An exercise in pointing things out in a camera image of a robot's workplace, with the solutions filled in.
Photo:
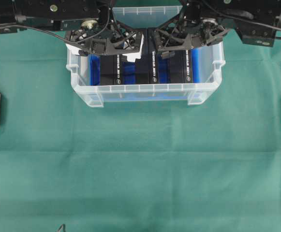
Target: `white label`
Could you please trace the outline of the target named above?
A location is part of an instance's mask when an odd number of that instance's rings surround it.
[[[155,71],[155,52],[152,52],[152,67],[153,67],[153,77],[156,77],[156,71]]]
[[[187,58],[187,76],[190,76],[190,56],[189,56],[189,51],[186,50],[186,58]]]
[[[118,79],[120,79],[120,55],[117,55],[117,74]]]

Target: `bolt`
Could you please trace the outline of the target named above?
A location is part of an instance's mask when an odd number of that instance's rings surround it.
[[[58,9],[59,9],[59,8],[58,8],[57,5],[54,5],[54,4],[53,4],[53,5],[50,6],[50,10],[51,10],[52,12],[56,12],[56,11],[58,11]]]
[[[87,21],[84,21],[81,26],[83,28],[88,28],[89,30],[92,30],[94,25],[97,24],[97,21],[96,20],[87,20]]]

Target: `green cloth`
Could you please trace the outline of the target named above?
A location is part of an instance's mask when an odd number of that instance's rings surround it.
[[[0,35],[0,232],[281,232],[281,41],[224,51],[203,105],[91,109],[64,43]]]

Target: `transparent storage box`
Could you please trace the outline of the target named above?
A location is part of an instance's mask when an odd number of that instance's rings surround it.
[[[117,20],[133,28],[154,28],[179,13],[179,6],[114,8]],[[104,102],[175,101],[186,100],[188,105],[204,103],[222,82],[225,65],[223,43],[197,49],[194,70],[198,83],[91,86],[89,57],[67,53],[66,68],[71,72],[75,92],[90,107],[104,107]]]

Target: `table surface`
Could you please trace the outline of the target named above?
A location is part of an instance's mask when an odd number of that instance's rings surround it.
[[[224,52],[203,105],[91,109],[64,43],[0,35],[0,232],[281,232],[281,41]]]

